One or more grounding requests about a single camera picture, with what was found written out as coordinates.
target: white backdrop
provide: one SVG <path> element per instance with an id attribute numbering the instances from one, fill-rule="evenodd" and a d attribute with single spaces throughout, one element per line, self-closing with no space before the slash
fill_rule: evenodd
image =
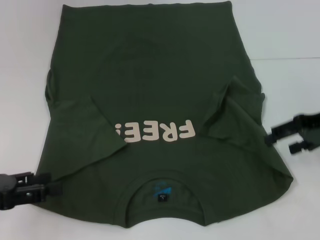
<path id="1" fill-rule="evenodd" d="M 46 75 L 62 5 L 192 3 L 192 0 L 0 0 L 0 173 L 35 171 L 49 124 Z M 246 51 L 267 98 L 263 125 L 320 112 L 320 1 L 233 0 Z M 1 240 L 318 240 L 320 149 L 291 156 L 291 137 L 276 147 L 295 177 L 276 202 L 207 227 L 161 218 L 124 229 L 60 216 L 31 205 L 0 211 Z"/>

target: t-shirt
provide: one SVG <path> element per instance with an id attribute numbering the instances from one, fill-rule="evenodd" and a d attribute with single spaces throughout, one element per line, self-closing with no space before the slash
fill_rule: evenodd
<path id="1" fill-rule="evenodd" d="M 47 76 L 40 207 L 129 228 L 206 226 L 265 206 L 293 178 L 264 143 L 264 94 L 231 2 L 64 5 Z"/>

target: white table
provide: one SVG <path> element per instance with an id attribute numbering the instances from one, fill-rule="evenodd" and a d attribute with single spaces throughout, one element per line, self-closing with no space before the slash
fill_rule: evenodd
<path id="1" fill-rule="evenodd" d="M 192 3 L 192 0 L 0 0 L 0 173 L 35 171 L 49 125 L 45 80 L 62 4 L 72 7 Z M 233 0 L 246 51 L 267 98 L 263 125 L 320 112 L 320 1 Z M 0 211 L 1 240 L 318 240 L 320 149 L 291 156 L 295 177 L 276 202 L 221 223 L 161 218 L 124 229 L 60 216 L 32 205 Z"/>

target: white letter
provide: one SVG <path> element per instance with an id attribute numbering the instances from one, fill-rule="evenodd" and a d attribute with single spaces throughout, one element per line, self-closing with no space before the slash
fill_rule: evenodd
<path id="1" fill-rule="evenodd" d="M 161 123 L 160 128 L 162 128 L 164 130 L 162 137 L 165 141 L 173 142 L 178 139 L 177 127 L 174 122 L 170 123 L 170 127 L 168 127 L 164 123 Z"/>
<path id="2" fill-rule="evenodd" d="M 116 125 L 115 125 L 115 128 L 117 129 L 117 130 L 115 130 L 119 135 L 120 135 L 120 128 L 121 128 L 121 124 L 120 123 L 117 123 Z"/>
<path id="3" fill-rule="evenodd" d="M 159 139 L 158 121 L 144 121 L 144 125 L 150 125 L 151 127 L 144 128 L 145 133 L 152 133 L 152 135 L 143 135 L 142 139 L 147 141 L 154 141 Z"/>
<path id="4" fill-rule="evenodd" d="M 126 128 L 132 128 L 132 130 L 126 130 L 124 132 L 125 135 L 133 135 L 133 137 L 126 137 L 124 141 L 126 143 L 135 143 L 141 141 L 139 123 L 137 122 L 127 122 L 125 124 Z"/>
<path id="5" fill-rule="evenodd" d="M 187 131 L 186 133 L 180 133 L 179 137 L 182 139 L 192 138 L 196 135 L 194 130 L 194 126 L 192 126 L 192 122 L 190 120 L 185 121 L 185 125 L 179 127 L 180 131 Z"/>

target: green t-shirt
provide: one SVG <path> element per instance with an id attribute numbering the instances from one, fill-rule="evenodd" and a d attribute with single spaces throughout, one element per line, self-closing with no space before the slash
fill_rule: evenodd
<path id="1" fill-rule="evenodd" d="M 231 2 L 64 5 L 45 91 L 40 207 L 129 228 L 206 226 L 265 206 L 293 178 L 264 144 L 264 94 Z"/>

